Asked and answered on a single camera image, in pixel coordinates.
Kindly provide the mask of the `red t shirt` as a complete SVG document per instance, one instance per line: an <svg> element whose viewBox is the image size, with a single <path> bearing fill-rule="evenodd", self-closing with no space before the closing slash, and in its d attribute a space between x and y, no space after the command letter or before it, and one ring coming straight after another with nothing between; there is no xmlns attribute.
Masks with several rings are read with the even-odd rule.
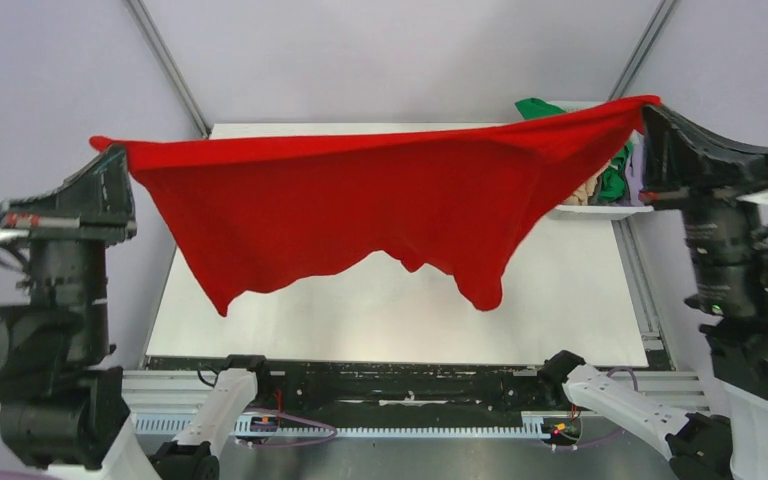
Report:
<svg viewBox="0 0 768 480"><path fill-rule="evenodd" d="M123 146L220 315L241 294L336 275L378 251L452 276L490 311L534 225L659 104L640 95L484 128Z"/></svg>

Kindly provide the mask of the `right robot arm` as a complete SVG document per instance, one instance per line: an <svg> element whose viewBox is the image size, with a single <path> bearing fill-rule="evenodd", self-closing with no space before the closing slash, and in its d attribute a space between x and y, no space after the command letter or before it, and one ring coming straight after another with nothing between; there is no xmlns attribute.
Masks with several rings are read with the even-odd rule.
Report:
<svg viewBox="0 0 768 480"><path fill-rule="evenodd" d="M749 196L768 191L768 147L741 143L664 106L647 106L641 200L677 210L701 327L728 416L666 406L561 351L538 371L551 408L591 410L657 450L680 479L768 479L768 224Z"/></svg>

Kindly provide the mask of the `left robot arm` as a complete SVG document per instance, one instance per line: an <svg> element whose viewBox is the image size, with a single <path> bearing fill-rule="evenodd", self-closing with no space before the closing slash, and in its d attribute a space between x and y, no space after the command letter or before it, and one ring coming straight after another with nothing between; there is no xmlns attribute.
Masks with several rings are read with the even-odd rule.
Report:
<svg viewBox="0 0 768 480"><path fill-rule="evenodd" d="M124 372L103 368L106 251L137 232L125 149L112 145L61 186L0 203L0 266L24 304L0 305L0 436L50 479L215 479L228 437L273 379L261 358L217 373L194 418L156 453L141 448Z"/></svg>

